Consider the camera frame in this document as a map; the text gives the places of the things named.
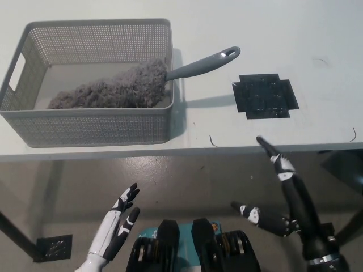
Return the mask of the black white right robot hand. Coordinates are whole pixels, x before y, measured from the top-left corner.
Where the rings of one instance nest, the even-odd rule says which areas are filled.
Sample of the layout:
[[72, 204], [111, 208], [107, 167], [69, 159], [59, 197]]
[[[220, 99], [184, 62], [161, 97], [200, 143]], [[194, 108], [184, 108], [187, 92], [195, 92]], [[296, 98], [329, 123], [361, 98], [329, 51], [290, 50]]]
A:
[[258, 136], [256, 140], [275, 168], [290, 216], [285, 217], [237, 201], [232, 201], [231, 207], [253, 225], [279, 237], [298, 233], [303, 246], [303, 257], [312, 265], [339, 258], [339, 247], [329, 241], [305, 184], [290, 160], [263, 137]]

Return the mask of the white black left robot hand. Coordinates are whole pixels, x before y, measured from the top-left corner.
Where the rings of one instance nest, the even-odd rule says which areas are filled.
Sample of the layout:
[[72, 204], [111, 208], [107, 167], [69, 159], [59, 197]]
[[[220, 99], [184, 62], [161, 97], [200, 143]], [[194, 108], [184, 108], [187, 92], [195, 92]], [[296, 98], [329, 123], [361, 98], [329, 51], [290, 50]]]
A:
[[140, 192], [134, 183], [126, 189], [116, 200], [112, 208], [106, 213], [89, 249], [89, 253], [100, 256], [107, 262], [112, 261], [125, 243], [134, 226], [140, 209], [135, 207], [124, 221], [122, 215], [131, 208], [136, 195]]

